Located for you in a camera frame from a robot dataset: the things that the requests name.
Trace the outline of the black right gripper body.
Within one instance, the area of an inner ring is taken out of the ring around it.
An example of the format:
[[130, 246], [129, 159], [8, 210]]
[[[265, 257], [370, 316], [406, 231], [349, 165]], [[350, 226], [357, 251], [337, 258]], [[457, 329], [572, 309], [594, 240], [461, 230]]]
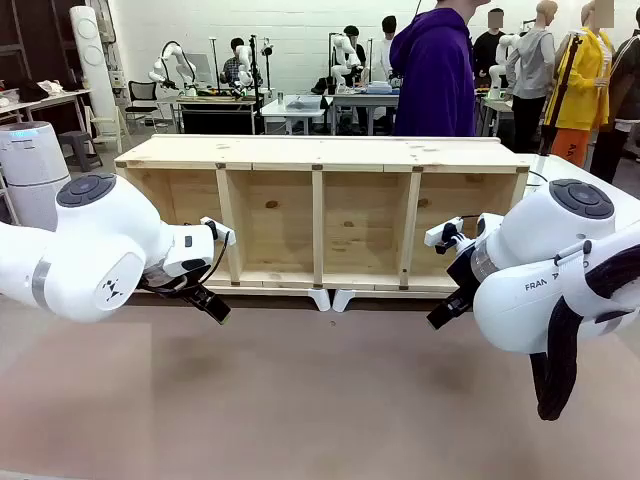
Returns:
[[458, 288], [451, 293], [448, 301], [472, 301], [480, 285], [471, 268], [472, 254], [475, 251], [475, 244], [465, 247], [459, 251], [447, 268], [449, 277], [456, 283]]

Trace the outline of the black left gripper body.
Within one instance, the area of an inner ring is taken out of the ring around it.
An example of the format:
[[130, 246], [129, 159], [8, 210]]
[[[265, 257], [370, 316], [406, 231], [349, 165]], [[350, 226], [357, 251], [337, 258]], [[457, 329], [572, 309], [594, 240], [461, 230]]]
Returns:
[[139, 290], [155, 293], [163, 298], [182, 299], [184, 301], [208, 301], [209, 291], [201, 284], [206, 267], [197, 268], [175, 278], [163, 278], [162, 284], [151, 283], [149, 276], [144, 276], [138, 283]]

